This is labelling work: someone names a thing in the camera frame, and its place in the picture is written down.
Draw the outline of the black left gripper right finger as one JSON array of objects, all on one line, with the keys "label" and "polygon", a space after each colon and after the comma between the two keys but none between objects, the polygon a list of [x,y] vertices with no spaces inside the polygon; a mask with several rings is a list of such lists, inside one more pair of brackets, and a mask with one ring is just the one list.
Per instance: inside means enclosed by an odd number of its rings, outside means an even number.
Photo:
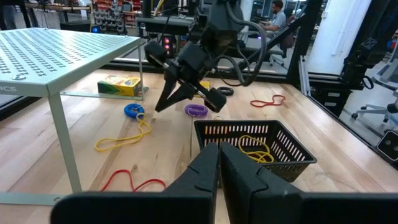
[{"label": "black left gripper right finger", "polygon": [[231,224],[398,224],[398,194],[304,192],[220,144]]}]

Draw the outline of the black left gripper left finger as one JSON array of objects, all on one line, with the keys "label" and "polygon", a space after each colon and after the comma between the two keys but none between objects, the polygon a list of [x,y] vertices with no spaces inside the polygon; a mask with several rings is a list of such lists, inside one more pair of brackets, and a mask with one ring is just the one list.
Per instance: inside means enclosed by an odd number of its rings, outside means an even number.
[{"label": "black left gripper left finger", "polygon": [[69,195],[51,224],[214,224],[218,166],[218,146],[209,143],[164,191]]}]

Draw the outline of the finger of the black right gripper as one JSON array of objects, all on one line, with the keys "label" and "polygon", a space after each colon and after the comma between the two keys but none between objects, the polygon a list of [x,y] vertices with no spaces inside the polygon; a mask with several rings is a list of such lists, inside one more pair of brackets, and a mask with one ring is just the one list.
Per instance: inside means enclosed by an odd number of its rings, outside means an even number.
[{"label": "finger of the black right gripper", "polygon": [[156,111],[163,111],[177,102],[176,96],[172,94],[178,80],[178,68],[175,65],[170,65],[164,69],[164,80],[164,89],[155,106]]},{"label": "finger of the black right gripper", "polygon": [[194,89],[194,87],[190,86],[189,84],[183,83],[177,88],[176,91],[173,91],[172,94],[176,96],[176,103],[178,103],[179,101],[185,99],[191,100],[196,92],[197,91],[196,89]]}]

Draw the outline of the yellow card pack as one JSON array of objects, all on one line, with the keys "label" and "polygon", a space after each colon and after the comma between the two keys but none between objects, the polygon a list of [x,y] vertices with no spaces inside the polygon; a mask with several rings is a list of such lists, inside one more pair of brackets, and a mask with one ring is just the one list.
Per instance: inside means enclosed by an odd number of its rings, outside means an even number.
[{"label": "yellow card pack", "polygon": [[194,94],[194,97],[201,97],[205,98],[206,97],[206,91],[210,89],[210,82],[209,81],[200,81],[199,83],[195,83],[193,85],[196,89],[196,93]]}]

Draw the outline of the yellow green crayon box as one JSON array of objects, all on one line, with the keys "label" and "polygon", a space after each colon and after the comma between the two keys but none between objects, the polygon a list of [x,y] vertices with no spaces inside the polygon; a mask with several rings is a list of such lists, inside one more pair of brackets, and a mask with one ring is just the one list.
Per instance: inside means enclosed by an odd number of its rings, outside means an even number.
[{"label": "yellow green crayon box", "polygon": [[119,96],[141,96],[142,82],[139,77],[108,75],[97,82],[99,93]]}]

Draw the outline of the red rubber band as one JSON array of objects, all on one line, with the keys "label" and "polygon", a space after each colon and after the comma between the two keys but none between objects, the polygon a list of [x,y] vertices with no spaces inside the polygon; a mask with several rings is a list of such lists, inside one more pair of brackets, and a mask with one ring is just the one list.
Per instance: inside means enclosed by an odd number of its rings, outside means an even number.
[{"label": "red rubber band", "polygon": [[284,101],[285,101],[285,96],[273,95],[271,101],[251,100],[250,105],[256,108],[263,108],[266,106],[280,106],[284,103]]},{"label": "red rubber band", "polygon": [[102,189],[100,190],[101,192],[104,192],[112,183],[112,180],[118,175],[118,174],[126,174],[129,177],[129,186],[132,192],[137,192],[138,190],[142,189],[143,187],[149,185],[149,184],[160,184],[163,189],[165,190],[167,188],[165,182],[160,179],[148,179],[144,181],[143,183],[139,184],[137,187],[134,186],[133,178],[132,178],[132,173],[129,170],[126,169],[119,169],[114,171],[110,178],[107,180],[107,182],[104,184]]}]

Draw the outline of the black slotted plastic basket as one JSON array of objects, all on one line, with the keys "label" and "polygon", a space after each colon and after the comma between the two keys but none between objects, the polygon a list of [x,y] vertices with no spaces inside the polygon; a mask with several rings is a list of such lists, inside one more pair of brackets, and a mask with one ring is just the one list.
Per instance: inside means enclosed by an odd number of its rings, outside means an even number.
[{"label": "black slotted plastic basket", "polygon": [[[258,164],[288,182],[294,182],[310,164],[317,162],[315,156],[278,120],[203,120],[195,121],[194,127],[201,149],[211,142],[228,142],[244,154],[238,149],[241,136],[248,135],[264,142],[275,161]],[[243,139],[241,145],[246,152],[266,150],[262,145],[251,143],[250,139]]]}]

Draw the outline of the black office desk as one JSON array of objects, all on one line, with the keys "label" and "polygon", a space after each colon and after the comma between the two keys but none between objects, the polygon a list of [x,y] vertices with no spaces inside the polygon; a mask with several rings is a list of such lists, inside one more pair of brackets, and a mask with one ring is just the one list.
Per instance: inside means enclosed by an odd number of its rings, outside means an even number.
[{"label": "black office desk", "polygon": [[[201,43],[204,28],[195,24],[189,19],[181,19],[176,17],[138,17],[136,19],[137,27],[140,29],[140,36],[143,32],[156,34],[172,34],[175,36],[174,54],[168,58],[175,58],[182,48],[177,47],[177,36],[180,36],[183,41],[193,42],[195,44]],[[261,36],[258,32],[240,33],[236,41],[241,51],[238,52],[235,43],[230,43],[225,51],[225,55],[234,58],[248,58],[255,51],[259,50],[261,46]]]}]

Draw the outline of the dark red office chair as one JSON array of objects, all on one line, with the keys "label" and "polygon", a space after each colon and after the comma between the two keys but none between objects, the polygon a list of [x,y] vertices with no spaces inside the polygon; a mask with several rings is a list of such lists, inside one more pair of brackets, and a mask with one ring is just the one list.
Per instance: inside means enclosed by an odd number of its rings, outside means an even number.
[{"label": "dark red office chair", "polygon": [[279,64],[282,67],[285,67],[284,65],[284,59],[287,57],[287,49],[292,48],[294,45],[294,35],[293,33],[290,33],[285,37],[284,40],[282,40],[279,43],[279,48],[281,49],[281,59],[275,57],[274,55],[270,55],[270,66],[273,66],[274,63]]}]

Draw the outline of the grey office chair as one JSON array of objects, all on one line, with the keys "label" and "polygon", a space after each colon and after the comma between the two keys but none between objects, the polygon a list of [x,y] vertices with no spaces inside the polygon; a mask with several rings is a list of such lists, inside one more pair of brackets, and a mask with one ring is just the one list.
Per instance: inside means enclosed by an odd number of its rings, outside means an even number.
[{"label": "grey office chair", "polygon": [[387,106],[377,106],[366,104],[351,115],[352,119],[357,119],[361,114],[381,114],[384,116],[383,122],[392,121],[398,125],[398,44],[396,44],[390,59],[380,68],[371,78],[373,83],[393,90],[396,97],[395,102]]}]

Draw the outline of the purple spiral coil wristband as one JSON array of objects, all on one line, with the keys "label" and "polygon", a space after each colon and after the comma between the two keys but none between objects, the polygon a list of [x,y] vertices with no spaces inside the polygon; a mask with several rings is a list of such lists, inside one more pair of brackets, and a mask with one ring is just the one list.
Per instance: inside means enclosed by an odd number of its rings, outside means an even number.
[{"label": "purple spiral coil wristband", "polygon": [[189,104],[185,107],[185,112],[193,117],[204,117],[208,114],[208,108],[203,105]]}]

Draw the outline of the black computer tower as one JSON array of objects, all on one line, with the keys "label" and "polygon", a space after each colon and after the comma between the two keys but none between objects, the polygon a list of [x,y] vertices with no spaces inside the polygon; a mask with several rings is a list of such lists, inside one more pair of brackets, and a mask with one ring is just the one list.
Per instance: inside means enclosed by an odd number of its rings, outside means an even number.
[{"label": "black computer tower", "polygon": [[172,56],[174,54],[174,43],[175,36],[172,34],[163,34],[161,38],[161,44],[165,49],[168,56]]}]

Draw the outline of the blue spiral coil wristband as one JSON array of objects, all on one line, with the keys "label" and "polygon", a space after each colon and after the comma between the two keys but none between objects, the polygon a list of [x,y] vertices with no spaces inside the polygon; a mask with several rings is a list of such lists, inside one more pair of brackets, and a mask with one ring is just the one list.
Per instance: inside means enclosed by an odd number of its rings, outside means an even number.
[{"label": "blue spiral coil wristband", "polygon": [[144,108],[143,106],[137,103],[131,103],[124,107],[124,113],[126,116],[133,118],[133,119],[143,119],[144,118]]}]

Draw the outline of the person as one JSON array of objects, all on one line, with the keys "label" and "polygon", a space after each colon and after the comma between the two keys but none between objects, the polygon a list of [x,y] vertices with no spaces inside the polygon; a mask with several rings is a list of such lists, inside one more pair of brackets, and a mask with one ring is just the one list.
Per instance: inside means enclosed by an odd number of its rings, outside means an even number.
[{"label": "person", "polygon": [[259,25],[268,31],[277,32],[286,24],[286,15],[283,11],[284,3],[282,0],[273,0],[271,4],[272,13],[274,15],[270,22],[261,21]]}]

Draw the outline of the green perforated metal shelf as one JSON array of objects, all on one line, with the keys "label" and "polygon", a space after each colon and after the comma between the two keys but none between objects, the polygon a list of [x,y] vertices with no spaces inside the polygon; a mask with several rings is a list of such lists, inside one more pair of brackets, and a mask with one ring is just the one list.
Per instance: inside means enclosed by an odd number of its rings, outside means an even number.
[{"label": "green perforated metal shelf", "polygon": [[36,101],[0,116],[0,206],[49,206],[98,189],[117,152],[97,140],[132,132],[124,100],[92,98],[107,63],[141,39],[128,35],[26,28],[0,31],[0,94]]}]

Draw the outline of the black drawer cabinet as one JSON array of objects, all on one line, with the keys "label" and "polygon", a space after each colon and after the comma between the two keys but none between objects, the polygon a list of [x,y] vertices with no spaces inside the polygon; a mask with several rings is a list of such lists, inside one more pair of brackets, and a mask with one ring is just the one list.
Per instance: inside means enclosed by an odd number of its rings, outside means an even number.
[{"label": "black drawer cabinet", "polygon": [[311,87],[311,96],[334,115],[340,116],[351,90]]}]

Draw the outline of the white building column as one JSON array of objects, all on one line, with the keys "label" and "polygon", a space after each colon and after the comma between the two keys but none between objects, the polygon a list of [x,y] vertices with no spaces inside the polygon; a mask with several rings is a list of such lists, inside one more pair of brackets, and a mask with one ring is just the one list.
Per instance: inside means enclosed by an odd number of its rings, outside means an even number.
[{"label": "white building column", "polygon": [[322,13],[308,71],[339,75],[372,0],[328,0]]}]

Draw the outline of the black aluminium rig frame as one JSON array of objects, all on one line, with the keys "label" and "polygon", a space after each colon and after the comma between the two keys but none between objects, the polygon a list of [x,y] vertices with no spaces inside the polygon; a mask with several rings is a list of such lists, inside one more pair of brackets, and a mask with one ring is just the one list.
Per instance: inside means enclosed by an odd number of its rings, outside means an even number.
[{"label": "black aluminium rig frame", "polygon": [[[315,28],[315,17],[320,12],[321,0],[308,0],[299,17],[287,24],[287,27],[274,38],[268,40],[267,49],[271,49],[290,33],[296,34],[295,48],[286,75],[260,72],[259,82],[288,83],[299,87],[301,57],[307,53],[310,39]],[[310,73],[309,82],[314,87],[342,90],[362,90],[365,87],[366,69],[378,63],[385,49],[387,37],[398,29],[398,0],[372,0],[349,55],[344,60],[340,76],[326,73]]]}]

